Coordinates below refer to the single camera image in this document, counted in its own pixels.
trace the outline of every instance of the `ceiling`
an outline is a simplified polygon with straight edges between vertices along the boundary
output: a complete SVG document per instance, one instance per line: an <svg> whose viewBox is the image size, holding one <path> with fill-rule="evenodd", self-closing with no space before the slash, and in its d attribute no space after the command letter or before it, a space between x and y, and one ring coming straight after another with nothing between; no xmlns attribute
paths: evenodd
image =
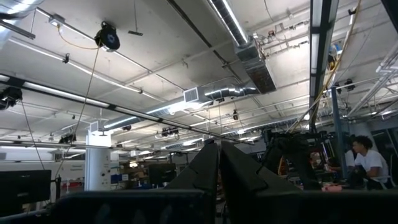
<svg viewBox="0 0 398 224"><path fill-rule="evenodd" d="M175 0L186 15L196 25L207 41L209 48L188 24L176 13L166 0L120 0L117 4L105 0L86 1L44 1L40 8L50 14L59 14L74 28L93 37L100 29L102 21L107 21L117 28L121 40L121 54L100 50L95 66L94 77L88 96L120 105L125 108L144 110L161 102L182 96L182 91L196 86L212 84L222 85L249 80L241 62L234 53L234 45L220 21L210 9L206 0ZM283 27L309 20L309 0L229 0L240 24L250 33L267 36L269 31L281 30ZM344 41L350 26L347 8L353 8L355 0L340 0L335 24L333 41ZM17 77L67 90L79 95L86 95L90 72L93 69L96 50L86 50L65 42L58 30L49 24L48 18L37 12L23 19L18 26L30 30L36 35L29 40L13 34L0 54L0 69ZM135 30L142 37L127 32ZM95 44L70 29L62 28L62 37L69 42L84 46L96 47ZM189 114L177 112L166 118L184 124L198 124L197 128L209 129L216 133L231 129L245 128L255 124L266 123L305 112L308 109L310 46L302 44L308 40L308 25L277 34L277 39L263 46L270 57L267 65L271 69L277 91L254 97L226 99L223 103L214 103L209 108L190 110ZM361 82L356 88L347 92L343 89L341 101L353 106L377 81L375 72L381 60L398 40L397 33L391 24L386 11L379 1L362 0L361 11L353 28L348 48L343 54L335 81L341 85L347 79ZM213 53L217 51L230 69ZM49 55L64 57L70 54L70 61L86 71L62 63ZM389 89L383 88L376 94L376 100L383 103L398 96L398 80L389 81ZM141 89L145 94L138 94L132 88ZM28 115L30 128L35 140L57 142L59 137L70 131L68 126L76 123L82 110L82 104L23 91L24 107ZM329 99L323 100L328 107ZM235 121L230 115L233 110L240 114ZM21 136L30 140L24 109L19 103L13 108L1 112L0 137L13 139ZM81 123L78 127L78 142L85 142L85 129L88 123L96 120L109 120L121 114L85 106ZM203 119L215 119L218 124L203 122ZM155 134L165 127L163 124L144 121L134 124L131 131L116 131L112 136L113 143L126 142L126 147L160 148L177 141L156 139ZM199 134L181 130L180 138L195 138Z"/></svg>

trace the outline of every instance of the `air vent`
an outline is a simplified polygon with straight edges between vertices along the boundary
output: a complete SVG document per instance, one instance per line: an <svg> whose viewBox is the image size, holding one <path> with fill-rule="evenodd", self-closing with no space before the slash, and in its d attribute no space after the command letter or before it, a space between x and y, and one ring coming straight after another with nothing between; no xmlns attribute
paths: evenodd
<svg viewBox="0 0 398 224"><path fill-rule="evenodd" d="M184 101L186 103L195 102L199 100L198 88L193 88L187 91L184 91Z"/></svg>
<svg viewBox="0 0 398 224"><path fill-rule="evenodd" d="M236 49L236 55L261 94L276 90L272 74L268 70L264 59L259 56L259 51L254 44L245 49Z"/></svg>

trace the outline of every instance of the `ceiling beam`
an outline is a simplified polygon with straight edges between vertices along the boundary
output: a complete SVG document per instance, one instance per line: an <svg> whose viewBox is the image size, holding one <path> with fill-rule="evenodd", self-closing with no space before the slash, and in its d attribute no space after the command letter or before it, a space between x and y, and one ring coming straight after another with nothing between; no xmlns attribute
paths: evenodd
<svg viewBox="0 0 398 224"><path fill-rule="evenodd" d="M106 109L106 110L110 110L110 111L115 111L115 112L126 114L129 116L135 116L135 117L146 119L146 120L153 121L156 123L167 124L169 126L174 126L176 128L193 131L193 132L200 133L200 134L208 134L210 136L214 136L214 137L221 138L221 139L226 139L226 140L230 140L230 141L234 141L234 142L238 142L238 143L249 144L247 142L229 138L229 137L220 135L218 133L212 133L212 132L209 132L209 131L206 131L203 129L191 127L187 124L182 124L182 123L178 123L178 122L171 121L168 119L156 117L156 116L146 114L146 113L143 113L140 111L124 108L124 107L118 106L118 105L113 105L111 103L93 100L93 99L87 98L85 96L80 96L80 95L76 95L74 93L69 93L67 91L58 90L58 89L55 89L55 88L52 88L49 86L41 85L38 83L33 83L30 81L23 80L21 78L16 78L16 77L6 75L3 73L0 73L0 83L7 85L7 86L13 86L15 88L34 91L36 93L41 93L41 94L45 94L48 96L61 98L64 100L74 101L76 103L84 103L86 105L90 105L90 106L94 106L97 108L102 108L102 109Z"/></svg>
<svg viewBox="0 0 398 224"><path fill-rule="evenodd" d="M322 91L328 51L335 26L339 0L311 0L310 23L310 106ZM317 106L310 110L310 129L314 131Z"/></svg>

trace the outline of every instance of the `cable reel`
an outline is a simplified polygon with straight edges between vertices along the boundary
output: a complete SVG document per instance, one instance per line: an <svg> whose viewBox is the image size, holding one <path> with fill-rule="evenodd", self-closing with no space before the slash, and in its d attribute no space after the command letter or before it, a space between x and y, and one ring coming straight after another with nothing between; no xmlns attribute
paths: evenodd
<svg viewBox="0 0 398 224"><path fill-rule="evenodd" d="M120 48L120 40L116 35L116 28L107 22L101 23L101 30L94 37L98 47L104 47L107 52L114 52Z"/></svg>

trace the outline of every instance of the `air duct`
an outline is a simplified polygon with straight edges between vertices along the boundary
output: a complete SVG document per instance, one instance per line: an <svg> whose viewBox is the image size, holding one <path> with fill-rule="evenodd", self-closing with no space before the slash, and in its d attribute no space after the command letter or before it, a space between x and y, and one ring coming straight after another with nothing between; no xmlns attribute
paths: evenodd
<svg viewBox="0 0 398 224"><path fill-rule="evenodd" d="M11 36L11 30L6 24L16 26L18 22L27 17L42 4L44 0L2 0L0 1L0 50Z"/></svg>
<svg viewBox="0 0 398 224"><path fill-rule="evenodd" d="M144 112L154 116L165 116L189 108L198 109L211 103L213 100L218 100L221 98L240 97L255 94L259 94L259 91L253 82L223 86L198 86L184 91L184 96L182 97L153 106L144 110ZM144 119L132 116L122 116L120 118L108 121L107 124L104 125L104 128L122 128L140 121L144 121Z"/></svg>
<svg viewBox="0 0 398 224"><path fill-rule="evenodd" d="M252 37L239 24L227 0L207 0L216 12L235 43L235 52L246 73L261 94L276 90L270 70L265 63L265 54Z"/></svg>

